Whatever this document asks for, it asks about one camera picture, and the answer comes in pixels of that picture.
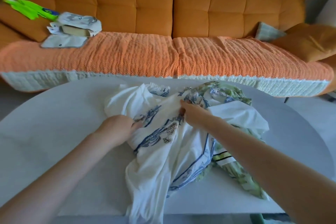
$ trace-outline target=forearm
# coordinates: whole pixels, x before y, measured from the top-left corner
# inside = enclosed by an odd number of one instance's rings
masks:
[[[78,182],[110,150],[94,135],[0,208],[0,223],[47,223]]]
[[[204,129],[297,223],[336,223],[334,182],[220,118],[209,116],[204,120]]]

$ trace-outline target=left hand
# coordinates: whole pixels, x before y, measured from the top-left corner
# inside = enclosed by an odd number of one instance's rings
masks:
[[[109,146],[116,147],[127,141],[132,133],[141,127],[142,122],[134,123],[128,116],[115,115],[104,120],[92,135],[106,141]]]

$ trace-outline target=hand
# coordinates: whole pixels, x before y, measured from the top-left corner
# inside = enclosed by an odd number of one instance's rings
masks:
[[[104,140],[109,146],[116,147],[127,141],[132,133],[141,127],[142,122],[134,123],[128,116],[116,115],[104,120],[92,135]]]
[[[185,102],[181,99],[180,103],[180,114],[185,116],[186,122],[193,127],[203,128],[206,116],[212,116],[209,111],[199,105],[193,105],[189,100]]]

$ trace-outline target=orange sofa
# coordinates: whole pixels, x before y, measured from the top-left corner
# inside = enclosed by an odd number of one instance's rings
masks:
[[[208,78],[274,96],[336,89],[336,55],[305,63],[254,38],[258,23],[295,31],[305,0],[30,0],[95,16],[103,32],[79,49],[42,49],[46,19],[0,5],[0,73],[17,90],[46,90],[90,76]]]

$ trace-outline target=green patterned fabric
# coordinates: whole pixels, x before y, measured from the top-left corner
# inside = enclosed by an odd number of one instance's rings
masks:
[[[211,82],[206,82],[198,87],[195,88],[195,90],[198,92],[199,95],[201,95],[203,97],[204,93],[210,89],[216,89],[220,92],[222,92],[223,94],[225,94],[227,96],[225,103],[231,102],[231,101],[241,101],[247,105],[251,105],[252,104],[252,100],[250,98],[246,98],[242,92],[241,89],[226,84],[223,81],[211,81]],[[237,127],[240,130],[244,131],[247,134],[252,135],[253,137],[257,138],[258,140],[261,140],[260,137],[258,137],[258,135],[253,134],[250,130],[246,129],[246,128],[240,128]],[[216,149],[220,149],[223,148],[223,146],[216,141],[215,144],[215,148]],[[265,199],[268,200],[269,197],[267,195],[267,193],[260,187],[260,185],[258,184],[257,181],[255,181],[253,179],[253,177],[237,162],[237,161],[233,161],[230,163],[226,163],[224,165],[218,165],[218,163],[216,162],[219,159],[222,159],[224,157],[228,157],[231,156],[230,153],[225,152],[221,155],[218,156],[213,156],[212,160],[213,160],[213,164],[209,165],[197,178],[197,180],[202,179],[211,169],[212,166],[219,166],[221,167],[231,178],[233,178],[234,180],[236,180],[238,182],[238,184],[240,184],[242,186],[242,188],[246,191],[248,191],[250,194],[261,198],[261,199]]]

